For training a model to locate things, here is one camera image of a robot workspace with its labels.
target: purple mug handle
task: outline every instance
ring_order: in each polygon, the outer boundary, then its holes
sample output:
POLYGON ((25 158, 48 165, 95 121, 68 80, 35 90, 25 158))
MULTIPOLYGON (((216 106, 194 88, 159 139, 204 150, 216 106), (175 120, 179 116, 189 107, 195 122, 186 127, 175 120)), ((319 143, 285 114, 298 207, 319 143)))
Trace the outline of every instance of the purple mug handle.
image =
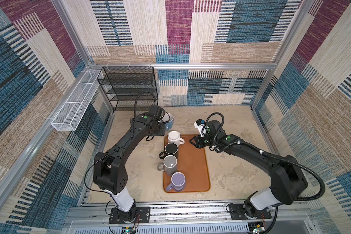
POLYGON ((173 188, 173 184, 170 183, 166 188, 165 191, 169 192, 173 188))

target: mug handle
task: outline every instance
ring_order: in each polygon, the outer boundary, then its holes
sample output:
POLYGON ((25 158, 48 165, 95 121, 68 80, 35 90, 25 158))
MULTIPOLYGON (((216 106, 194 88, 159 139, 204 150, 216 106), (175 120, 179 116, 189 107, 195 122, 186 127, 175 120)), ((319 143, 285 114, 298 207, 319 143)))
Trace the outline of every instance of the mug handle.
POLYGON ((166 157, 167 153, 165 151, 159 153, 159 158, 164 159, 166 157))
POLYGON ((157 170, 158 171, 164 171, 165 170, 164 163, 160 163, 159 165, 157 165, 157 170))
POLYGON ((173 184, 170 183, 166 188, 165 191, 169 192, 173 188, 173 184))

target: mug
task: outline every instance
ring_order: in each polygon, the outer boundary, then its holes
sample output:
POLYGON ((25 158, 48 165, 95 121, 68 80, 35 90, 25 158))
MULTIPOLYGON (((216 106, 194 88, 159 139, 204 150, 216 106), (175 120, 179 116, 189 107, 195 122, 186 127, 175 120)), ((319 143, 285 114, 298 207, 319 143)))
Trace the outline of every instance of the mug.
POLYGON ((182 172, 176 172, 172 175, 170 184, 165 188, 169 192, 174 189, 176 192, 181 192, 186 187, 186 177, 182 172))
POLYGON ((178 145, 176 143, 170 142, 165 145, 165 151, 159 153, 159 158, 164 159, 167 155, 174 155, 178 158, 178 145))
POLYGON ((171 131, 168 133, 168 142, 174 142, 177 146, 184 144, 184 140, 181 138, 181 134, 177 131, 171 131))
POLYGON ((164 117, 159 120, 159 123, 163 123, 169 120, 169 123, 165 124, 165 130, 169 130, 173 127, 173 123, 174 123, 174 115, 170 114, 170 113, 165 113, 164 117))
POLYGON ((172 176, 177 172, 177 158, 173 155, 166 156, 164 161, 157 165, 157 170, 164 171, 167 175, 172 176))

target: black mug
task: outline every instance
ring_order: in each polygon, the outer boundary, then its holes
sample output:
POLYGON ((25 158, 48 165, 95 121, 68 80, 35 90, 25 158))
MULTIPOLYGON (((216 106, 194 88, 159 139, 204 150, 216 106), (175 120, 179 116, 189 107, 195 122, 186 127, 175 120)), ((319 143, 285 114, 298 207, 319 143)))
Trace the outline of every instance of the black mug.
POLYGON ((159 153, 159 158, 164 159, 168 155, 174 155, 174 157, 178 158, 178 146, 176 143, 170 142, 165 145, 165 151, 159 153))

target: black mug handle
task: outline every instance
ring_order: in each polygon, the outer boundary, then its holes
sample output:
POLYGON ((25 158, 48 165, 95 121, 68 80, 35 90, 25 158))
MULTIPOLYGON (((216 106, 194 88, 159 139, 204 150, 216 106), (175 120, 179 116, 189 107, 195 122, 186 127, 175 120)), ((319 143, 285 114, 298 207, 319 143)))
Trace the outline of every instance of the black mug handle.
POLYGON ((165 151, 159 153, 159 158, 160 158, 160 159, 164 159, 166 156, 167 156, 167 153, 166 153, 165 151))

